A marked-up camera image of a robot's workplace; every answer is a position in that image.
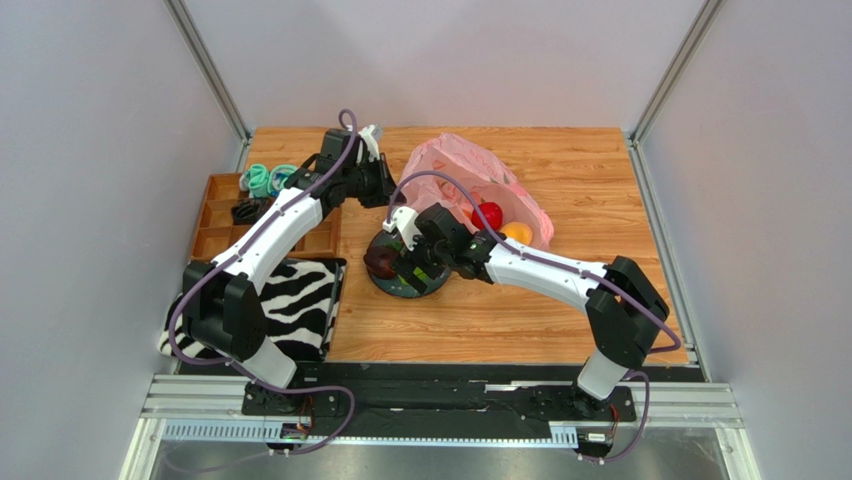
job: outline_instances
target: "wall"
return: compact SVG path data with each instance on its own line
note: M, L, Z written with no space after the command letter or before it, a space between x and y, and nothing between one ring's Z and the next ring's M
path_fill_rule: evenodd
M0 71L0 478L116 478L236 137L162 2L3 2Z
M645 146L764 478L849 478L852 4L731 0Z
M188 0L251 128L633 128L701 0Z

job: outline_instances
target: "plastic bag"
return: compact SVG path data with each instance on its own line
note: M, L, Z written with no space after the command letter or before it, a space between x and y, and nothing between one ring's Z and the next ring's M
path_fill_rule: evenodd
M503 210L503 224L522 222L530 226L530 246L547 250L553 238L553 223L544 210L518 182L518 177L488 150L458 135L441 134L415 148L402 177L425 170L438 170L459 181L477 203L494 202ZM478 229L470 222L473 206L446 180L424 176L403 187L408 206L418 212L440 203L464 223L471 232Z

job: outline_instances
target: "wooden tray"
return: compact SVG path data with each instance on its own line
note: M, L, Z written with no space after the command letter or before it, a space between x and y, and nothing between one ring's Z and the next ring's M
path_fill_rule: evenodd
M192 238L190 260L209 262L237 242L251 225L234 225L231 207L248 198L240 191L240 174L210 175L201 211ZM334 209L322 223L302 237L288 258L334 258L340 240L340 209Z

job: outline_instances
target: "zebra print pouch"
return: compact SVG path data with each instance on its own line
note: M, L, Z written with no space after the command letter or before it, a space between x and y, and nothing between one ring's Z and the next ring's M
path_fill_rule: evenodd
M269 319L267 335L281 351L296 361L321 362L328 355L334 321L340 306L342 258L317 260L284 259L260 292L260 303ZM160 335L160 353L172 355L168 341L169 318L180 297L166 316ZM178 346L192 358L220 357L214 350L183 334L183 318L175 329Z

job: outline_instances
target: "wooden table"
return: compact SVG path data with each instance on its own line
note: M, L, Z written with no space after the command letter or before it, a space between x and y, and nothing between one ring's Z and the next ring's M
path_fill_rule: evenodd
M248 165L300 165L318 152L325 128L260 128ZM610 262L636 260L666 298L668 290L622 132L614 128L387 128L380 148L399 179L411 151L452 132L493 151L550 215L550 251ZM384 208L343 206L338 252L349 261L330 360L582 363L594 348L584 313L517 287L463 280L403 300L379 291L362 261ZM672 315L667 322L677 331ZM660 335L657 345L671 342ZM683 349L649 363L687 363Z

